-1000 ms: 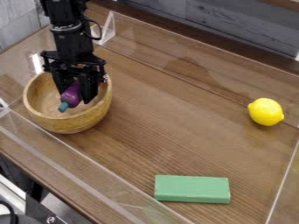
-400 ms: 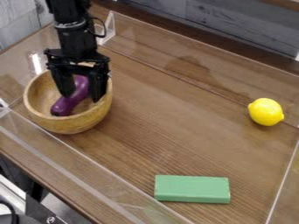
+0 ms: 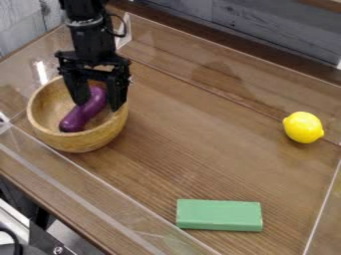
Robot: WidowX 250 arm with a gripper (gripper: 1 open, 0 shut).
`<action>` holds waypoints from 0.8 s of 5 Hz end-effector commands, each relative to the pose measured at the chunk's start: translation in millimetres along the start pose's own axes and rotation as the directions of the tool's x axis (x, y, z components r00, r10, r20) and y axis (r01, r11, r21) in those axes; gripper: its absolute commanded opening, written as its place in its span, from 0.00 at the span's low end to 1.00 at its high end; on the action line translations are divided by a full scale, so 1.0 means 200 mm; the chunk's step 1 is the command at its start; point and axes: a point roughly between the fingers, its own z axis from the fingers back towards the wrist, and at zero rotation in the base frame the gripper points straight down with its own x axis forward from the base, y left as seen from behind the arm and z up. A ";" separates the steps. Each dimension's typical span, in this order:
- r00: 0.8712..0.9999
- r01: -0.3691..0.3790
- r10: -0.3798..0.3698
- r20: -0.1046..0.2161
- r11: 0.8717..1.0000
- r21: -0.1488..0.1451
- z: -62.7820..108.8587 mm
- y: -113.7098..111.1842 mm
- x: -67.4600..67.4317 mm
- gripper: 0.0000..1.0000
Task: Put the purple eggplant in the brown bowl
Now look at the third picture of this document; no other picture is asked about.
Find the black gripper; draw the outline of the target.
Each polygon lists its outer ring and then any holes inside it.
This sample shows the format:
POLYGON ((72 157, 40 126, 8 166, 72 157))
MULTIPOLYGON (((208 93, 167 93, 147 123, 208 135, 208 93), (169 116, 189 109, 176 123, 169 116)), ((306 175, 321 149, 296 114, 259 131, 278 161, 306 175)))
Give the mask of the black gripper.
POLYGON ((58 73, 73 103, 81 106, 91 97, 88 80, 107 82, 111 110, 115 112, 127 101, 129 86, 129 60, 116 53, 111 18, 66 20, 73 49, 57 51, 58 73))

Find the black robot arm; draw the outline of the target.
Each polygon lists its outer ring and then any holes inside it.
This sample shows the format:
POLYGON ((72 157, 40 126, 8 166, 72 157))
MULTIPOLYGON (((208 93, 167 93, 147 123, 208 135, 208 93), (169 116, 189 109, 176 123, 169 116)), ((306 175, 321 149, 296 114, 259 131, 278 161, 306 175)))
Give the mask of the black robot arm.
POLYGON ((127 101, 131 61, 116 53, 115 39, 127 35, 128 28, 113 31, 112 16, 105 9, 108 0, 58 0, 65 12, 73 50, 57 51, 58 74, 73 103, 81 106, 91 98, 88 81, 107 85, 107 98, 115 112, 127 101))

